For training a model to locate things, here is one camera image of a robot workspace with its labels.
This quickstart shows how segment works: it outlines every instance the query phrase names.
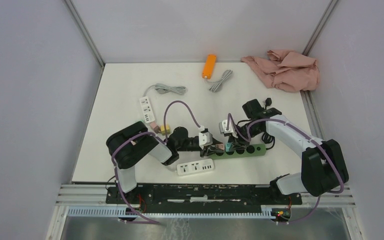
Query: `white table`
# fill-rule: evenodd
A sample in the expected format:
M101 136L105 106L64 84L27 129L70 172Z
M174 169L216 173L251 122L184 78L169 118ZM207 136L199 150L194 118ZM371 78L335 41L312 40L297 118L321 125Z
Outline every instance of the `white table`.
M139 98L145 89L156 83L187 87L185 95L158 94L150 90L157 123L163 124L164 111L174 100L186 102L199 124L204 125L217 140L226 143L218 124L232 113L234 120L246 119L242 105L252 99L260 102L270 97L272 107L280 110L290 121L310 132L303 100L299 92L288 93L267 89L251 69L240 62L216 63L211 81L222 73L233 70L233 76L218 93L208 91L210 85L201 78L204 63L111 63L106 64L96 99L87 125L84 140L72 178L73 182L106 182L114 175L113 164L106 146L113 133L142 120ZM182 104L171 106L167 114L171 129L183 126L189 136L198 129L188 110ZM252 143L260 143L257 136ZM301 157L280 141L265 156L215 160L212 172L178 176L177 164L200 159L198 152L180 152L180 158L171 166L164 166L151 156L136 165L138 183L182 184L268 184L284 174L301 171Z

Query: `white power strip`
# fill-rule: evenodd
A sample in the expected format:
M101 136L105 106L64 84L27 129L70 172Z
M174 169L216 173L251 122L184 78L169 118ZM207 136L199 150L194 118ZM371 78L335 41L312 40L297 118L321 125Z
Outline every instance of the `white power strip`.
M205 173L213 170L214 162L211 158L181 163L177 165L177 174L180 176Z
M139 98L140 109L143 113L145 123L149 124L155 121L154 112L151 107L151 101L147 96Z

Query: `green board with black holes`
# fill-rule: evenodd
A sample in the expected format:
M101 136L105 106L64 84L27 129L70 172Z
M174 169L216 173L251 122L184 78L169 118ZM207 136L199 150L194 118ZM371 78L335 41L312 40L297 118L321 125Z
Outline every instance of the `green board with black holes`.
M247 157L258 157L266 154L266 145L261 144L252 144L249 145L246 149L238 149L235 151L229 151L224 153L216 153L209 156L212 160L217 159L235 159L235 158L247 158Z

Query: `gray cord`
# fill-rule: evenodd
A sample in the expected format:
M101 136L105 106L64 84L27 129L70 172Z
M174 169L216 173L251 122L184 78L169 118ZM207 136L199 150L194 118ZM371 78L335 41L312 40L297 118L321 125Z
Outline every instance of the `gray cord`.
M233 71L229 69L223 72L223 75L221 75L221 78L218 81L208 81L208 79L205 78L207 83L213 84L208 90L212 93L217 93L222 89L223 83L226 82L232 75Z
M143 96L145 97L148 93L148 91L154 88L159 94L166 94L168 92L173 92L175 94L183 95L186 93L186 87L185 86L168 86L162 83L157 83L155 85L149 86L146 90Z

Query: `white wall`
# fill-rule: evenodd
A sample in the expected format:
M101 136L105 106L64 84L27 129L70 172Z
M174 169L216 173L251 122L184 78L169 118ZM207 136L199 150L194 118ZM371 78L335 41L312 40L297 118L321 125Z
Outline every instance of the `white wall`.
M102 58L238 62L270 49L302 52L329 0L73 0Z
M0 240L45 237L100 68L61 0L0 0Z
M384 239L384 1L339 2L312 57L323 129L342 147L366 239Z

